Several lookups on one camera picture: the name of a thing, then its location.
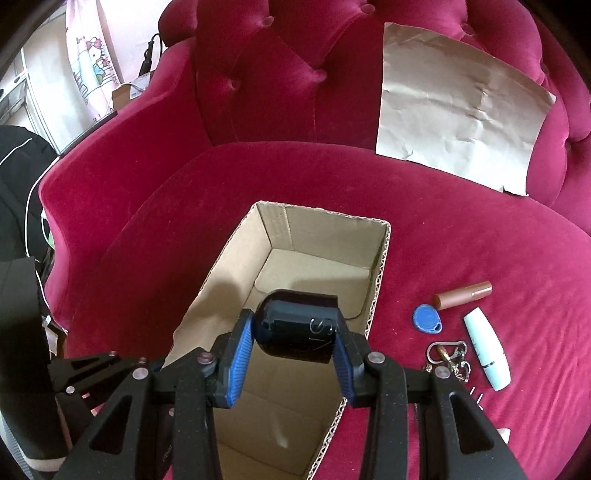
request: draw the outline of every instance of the white lipstick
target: white lipstick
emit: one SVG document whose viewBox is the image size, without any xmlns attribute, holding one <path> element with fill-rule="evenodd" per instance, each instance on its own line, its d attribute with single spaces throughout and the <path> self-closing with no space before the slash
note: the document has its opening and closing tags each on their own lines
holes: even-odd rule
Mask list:
<svg viewBox="0 0 591 480">
<path fill-rule="evenodd" d="M 499 338 L 480 308 L 466 315 L 464 323 L 488 381 L 495 390 L 502 390 L 511 383 L 511 372 Z"/>
</svg>

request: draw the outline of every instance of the cardboard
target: cardboard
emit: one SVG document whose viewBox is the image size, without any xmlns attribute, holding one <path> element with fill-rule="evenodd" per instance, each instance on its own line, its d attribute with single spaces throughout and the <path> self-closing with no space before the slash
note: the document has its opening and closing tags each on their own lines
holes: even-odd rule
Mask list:
<svg viewBox="0 0 591 480">
<path fill-rule="evenodd" d="M 154 70 L 152 70 L 150 72 L 150 80 L 152 79 L 152 75 L 153 74 L 154 74 Z M 136 78 L 131 83 L 137 84 L 138 86 L 140 86 L 142 88 L 145 88 L 147 86 L 147 84 L 145 84 L 145 82 L 142 82 L 142 83 L 138 82 L 138 80 L 140 78 L 141 77 Z M 115 110 L 115 111 L 121 110 L 125 105 L 127 105 L 128 103 L 130 103 L 132 100 L 135 100 L 140 95 L 141 95 L 141 92 L 139 92 L 139 91 L 137 91 L 135 89 L 132 92 L 131 85 L 129 85 L 129 84 L 120 85 L 115 90 L 113 90 L 113 93 L 112 93 L 112 97 L 113 97 L 113 110 Z"/>
<path fill-rule="evenodd" d="M 478 48 L 386 24 L 376 153 L 526 195 L 531 153 L 555 99 Z"/>
<path fill-rule="evenodd" d="M 165 367 L 210 349 L 242 308 L 292 288 L 334 294 L 352 331 L 369 333 L 388 249 L 383 220 L 258 202 L 232 234 L 174 332 Z M 332 363 L 274 358 L 255 344 L 242 396 L 215 410 L 225 480 L 311 478 L 345 407 Z"/>
</svg>

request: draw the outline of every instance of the hello kitty curtain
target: hello kitty curtain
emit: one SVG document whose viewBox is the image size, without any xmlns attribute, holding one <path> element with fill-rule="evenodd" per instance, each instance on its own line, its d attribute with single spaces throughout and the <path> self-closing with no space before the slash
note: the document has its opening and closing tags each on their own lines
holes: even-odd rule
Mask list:
<svg viewBox="0 0 591 480">
<path fill-rule="evenodd" d="M 66 44 L 72 73 L 93 121 L 113 111 L 119 86 L 100 26 L 97 0 L 67 0 Z"/>
</svg>

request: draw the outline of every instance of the small metal pin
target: small metal pin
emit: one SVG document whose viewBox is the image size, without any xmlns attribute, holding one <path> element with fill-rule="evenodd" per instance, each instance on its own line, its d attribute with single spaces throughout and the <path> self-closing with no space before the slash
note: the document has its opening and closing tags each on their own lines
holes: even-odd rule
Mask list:
<svg viewBox="0 0 591 480">
<path fill-rule="evenodd" d="M 439 365 L 439 367 L 435 367 L 435 376 L 437 378 L 449 378 L 452 376 L 452 372 L 448 369 L 448 367 L 444 367 L 442 365 Z"/>
<path fill-rule="evenodd" d="M 133 378 L 136 380 L 143 380 L 148 376 L 148 369 L 144 367 L 136 368 L 134 372 L 131 374 Z"/>
<path fill-rule="evenodd" d="M 197 362 L 202 365 L 212 364 L 216 359 L 216 356 L 211 352 L 201 352 L 197 355 Z"/>
<path fill-rule="evenodd" d="M 386 360 L 386 356 L 382 352 L 371 352 L 368 354 L 368 360 L 372 364 L 383 364 Z"/>
</svg>

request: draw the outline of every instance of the key ring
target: key ring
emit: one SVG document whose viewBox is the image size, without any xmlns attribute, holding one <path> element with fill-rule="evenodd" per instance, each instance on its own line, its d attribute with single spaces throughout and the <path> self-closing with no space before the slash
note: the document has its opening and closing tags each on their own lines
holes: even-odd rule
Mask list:
<svg viewBox="0 0 591 480">
<path fill-rule="evenodd" d="M 453 351 L 453 353 L 449 355 L 447 351 L 443 348 L 445 346 L 455 346 L 456 348 Z M 442 360 L 434 360 L 431 357 L 431 350 L 434 347 L 438 347 L 437 350 L 439 351 L 439 354 L 443 357 Z M 467 352 L 468 346 L 466 342 L 462 340 L 460 340 L 459 342 L 433 342 L 431 345 L 427 347 L 427 360 L 429 361 L 429 363 L 433 365 L 442 364 L 444 362 L 450 362 L 451 360 L 458 357 L 460 357 L 463 361 L 463 358 L 466 356 Z"/>
<path fill-rule="evenodd" d="M 454 372 L 456 378 L 464 383 L 468 383 L 470 380 L 470 372 L 472 371 L 470 364 L 463 360 L 458 365 L 456 365 L 457 372 Z"/>
</svg>

